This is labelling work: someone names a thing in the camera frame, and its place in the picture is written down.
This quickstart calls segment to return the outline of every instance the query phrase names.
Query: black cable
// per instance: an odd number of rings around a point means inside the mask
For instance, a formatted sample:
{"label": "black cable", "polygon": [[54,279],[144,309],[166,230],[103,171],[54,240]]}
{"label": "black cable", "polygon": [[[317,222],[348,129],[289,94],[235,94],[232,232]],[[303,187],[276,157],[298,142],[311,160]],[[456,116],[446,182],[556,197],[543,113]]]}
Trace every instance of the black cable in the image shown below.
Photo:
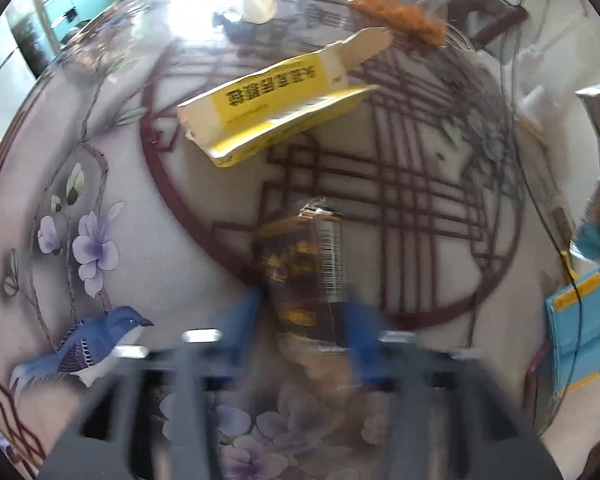
{"label": "black cable", "polygon": [[[516,4],[521,6],[522,4],[524,4],[524,2],[525,2],[525,0],[517,0]],[[520,28],[520,26],[518,26],[518,28],[516,29],[516,33],[517,33],[517,37],[516,37],[516,44],[514,47],[514,57],[511,62],[512,76],[513,76],[514,62],[517,60],[518,51],[520,50],[520,41],[522,40],[522,29]],[[506,164],[507,163],[507,155],[509,154],[509,146],[510,146],[511,137],[513,137],[513,139],[515,140],[515,132],[514,132],[515,126],[516,126],[515,125],[515,110],[512,110],[510,112],[511,120],[507,121],[507,118],[509,117],[507,114],[509,113],[509,111],[507,110],[507,98],[506,98],[506,92],[505,92],[505,77],[504,77],[504,63],[503,63],[504,49],[505,49],[507,40],[509,39],[509,34],[510,34],[510,30],[508,30],[505,33],[504,37],[500,41],[500,95],[502,97],[503,115],[505,117],[504,149],[502,152],[502,160],[500,161],[500,167],[498,168],[496,209],[495,209],[495,216],[494,216],[494,223],[493,223],[491,239],[490,239],[489,247],[487,250],[486,265],[482,272],[482,279],[480,280],[480,283],[478,284],[478,287],[475,291],[474,305],[471,309],[471,318],[470,318],[470,322],[469,322],[469,329],[468,329],[468,335],[467,335],[467,346],[468,347],[471,347],[474,344],[475,325],[476,325],[477,317],[478,317],[478,304],[480,303],[481,291],[487,282],[487,279],[489,277],[488,273],[490,272],[491,266],[493,264],[493,256],[494,256],[494,252],[495,252],[496,242],[498,240],[498,236],[500,233],[500,209],[501,209],[500,205],[501,205],[501,198],[502,198],[502,188],[504,186],[504,177],[506,174],[506,167],[507,167],[507,164]],[[513,92],[511,93],[511,100],[513,102]]]}
{"label": "black cable", "polygon": [[542,30],[544,29],[544,24],[546,23],[546,17],[549,14],[550,5],[551,0],[546,0],[546,3],[544,4],[544,10],[542,11],[542,18],[540,19],[540,25],[538,25],[538,31],[534,34],[534,37],[531,40],[531,44],[537,44],[538,40],[540,40]]}
{"label": "black cable", "polygon": [[[512,105],[511,106],[511,108],[512,108],[511,109],[512,128],[515,127],[515,117],[516,117],[516,102],[514,99],[514,90],[515,90],[515,84],[516,84],[515,83],[515,81],[516,81],[516,64],[518,61],[518,54],[520,52],[521,36],[522,36],[522,32],[520,31],[520,29],[518,29],[517,45],[515,47],[513,58],[511,60],[511,77],[510,77],[511,78],[511,82],[510,82],[511,83],[511,88],[510,88],[511,94],[510,94],[510,96],[511,96],[511,105]],[[560,396],[558,403],[555,405],[555,408],[554,408],[554,411],[553,411],[551,417],[549,418],[548,422],[546,422],[545,425],[542,427],[542,429],[539,431],[539,434],[542,435],[554,423],[554,420],[556,419],[558,412],[559,412],[560,408],[562,407],[562,403],[564,402],[564,399],[567,396],[567,393],[568,393],[569,388],[571,387],[571,383],[573,381],[573,374],[575,372],[578,354],[580,353],[580,347],[582,346],[583,306],[582,306],[582,298],[580,297],[580,291],[578,290],[575,280],[573,279],[573,276],[571,275],[571,271],[570,271],[567,263],[564,261],[564,259],[562,257],[562,253],[560,252],[560,247],[558,246],[558,243],[555,241],[554,235],[552,234],[551,229],[549,228],[549,225],[545,221],[544,216],[542,215],[542,213],[540,211],[538,202],[536,202],[536,199],[533,196],[533,193],[531,191],[531,186],[529,185],[528,179],[526,177],[525,168],[522,165],[522,158],[520,157],[520,146],[518,144],[518,139],[516,138],[515,134],[513,135],[513,146],[514,146],[514,151],[515,151],[515,155],[516,155],[516,161],[518,163],[518,167],[520,168],[520,173],[522,175],[522,179],[525,184],[526,192],[528,193],[529,199],[531,200],[531,203],[533,204],[534,209],[536,210],[536,214],[538,215],[538,218],[540,220],[540,223],[542,224],[542,227],[544,228],[547,236],[549,237],[549,240],[551,240],[551,244],[553,245],[558,258],[560,259],[560,262],[562,264],[562,268],[564,270],[565,275],[567,275],[569,277],[571,286],[573,287],[573,290],[575,291],[575,294],[576,294],[576,298],[578,299],[578,331],[576,334],[576,346],[575,346],[575,350],[573,352],[571,368],[570,368],[569,374],[567,376],[567,381],[565,383],[563,393]]]}

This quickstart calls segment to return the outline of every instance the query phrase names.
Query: cardboard box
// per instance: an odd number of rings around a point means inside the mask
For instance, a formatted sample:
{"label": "cardboard box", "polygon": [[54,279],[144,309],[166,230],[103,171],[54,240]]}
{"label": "cardboard box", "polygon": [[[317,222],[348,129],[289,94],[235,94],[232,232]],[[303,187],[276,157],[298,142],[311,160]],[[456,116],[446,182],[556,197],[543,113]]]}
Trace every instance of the cardboard box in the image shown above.
{"label": "cardboard box", "polygon": [[377,86],[350,86],[347,72],[392,39],[387,28],[365,28],[194,97],[177,107],[178,118],[216,166],[233,166],[352,110]]}
{"label": "cardboard box", "polygon": [[344,348],[342,217],[313,199],[254,234],[280,326],[297,338]]}

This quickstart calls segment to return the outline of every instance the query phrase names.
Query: purple flower painting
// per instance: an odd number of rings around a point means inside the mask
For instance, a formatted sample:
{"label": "purple flower painting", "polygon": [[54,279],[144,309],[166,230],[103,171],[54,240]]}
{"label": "purple flower painting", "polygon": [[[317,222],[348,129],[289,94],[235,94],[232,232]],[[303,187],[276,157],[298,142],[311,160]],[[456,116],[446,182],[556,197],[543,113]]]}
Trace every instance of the purple flower painting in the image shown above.
{"label": "purple flower painting", "polygon": [[244,435],[221,448],[220,465],[227,480],[270,480],[282,473],[289,462],[283,455],[267,452],[251,435]]}
{"label": "purple flower painting", "polygon": [[60,238],[58,238],[56,225],[51,216],[45,216],[40,221],[40,229],[38,229],[38,245],[40,246],[40,250],[45,254],[58,254],[60,251]]}
{"label": "purple flower painting", "polygon": [[[244,435],[249,431],[251,427],[251,416],[249,413],[234,408],[233,406],[216,406],[213,408],[215,403],[214,394],[211,392],[207,393],[207,399],[209,402],[209,411],[215,413],[216,418],[216,429],[219,434],[218,440],[231,439],[236,436]],[[167,418],[167,421],[162,427],[162,434],[167,438],[171,439],[171,411],[173,405],[173,394],[164,397],[160,402],[160,411]]]}
{"label": "purple flower painting", "polygon": [[278,394],[278,411],[257,416],[252,432],[262,444],[271,443],[276,452],[302,453],[321,449],[336,457],[351,450],[341,446],[326,446],[322,440],[344,421],[342,412],[331,412],[318,398],[297,384],[284,384]]}
{"label": "purple flower painting", "polygon": [[380,446],[388,431],[388,422],[384,413],[365,417],[365,427],[360,432],[362,438],[369,444]]}
{"label": "purple flower painting", "polygon": [[80,264],[78,275],[84,282],[84,290],[95,298],[102,290],[103,270],[113,270],[118,264],[118,246],[109,239],[111,223],[122,211],[124,202],[116,202],[107,213],[102,224],[96,213],[91,211],[80,218],[78,237],[74,240],[74,258]]}

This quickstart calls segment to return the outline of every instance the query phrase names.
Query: blue bird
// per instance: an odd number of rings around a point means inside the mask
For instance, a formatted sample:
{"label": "blue bird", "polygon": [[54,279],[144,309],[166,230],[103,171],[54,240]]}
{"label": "blue bird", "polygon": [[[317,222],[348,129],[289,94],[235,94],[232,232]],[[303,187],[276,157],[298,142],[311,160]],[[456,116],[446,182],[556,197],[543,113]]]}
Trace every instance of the blue bird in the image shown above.
{"label": "blue bird", "polygon": [[146,326],[154,324],[130,306],[119,306],[107,317],[95,316],[72,326],[58,344],[54,354],[37,357],[17,365],[11,373],[9,388],[16,385],[18,399],[27,384],[76,375],[86,385],[102,377],[114,360],[117,345],[133,344]]}

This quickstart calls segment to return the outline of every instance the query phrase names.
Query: dark wooden object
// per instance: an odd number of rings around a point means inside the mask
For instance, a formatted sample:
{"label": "dark wooden object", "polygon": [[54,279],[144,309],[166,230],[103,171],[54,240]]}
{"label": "dark wooden object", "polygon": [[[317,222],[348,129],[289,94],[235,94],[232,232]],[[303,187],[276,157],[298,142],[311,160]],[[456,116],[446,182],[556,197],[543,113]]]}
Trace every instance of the dark wooden object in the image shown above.
{"label": "dark wooden object", "polygon": [[[480,12],[492,20],[475,34],[468,30],[468,17],[471,12]],[[526,20],[528,13],[522,6],[510,4],[506,0],[449,0],[448,22],[464,32],[474,47],[482,49],[501,34]]]}

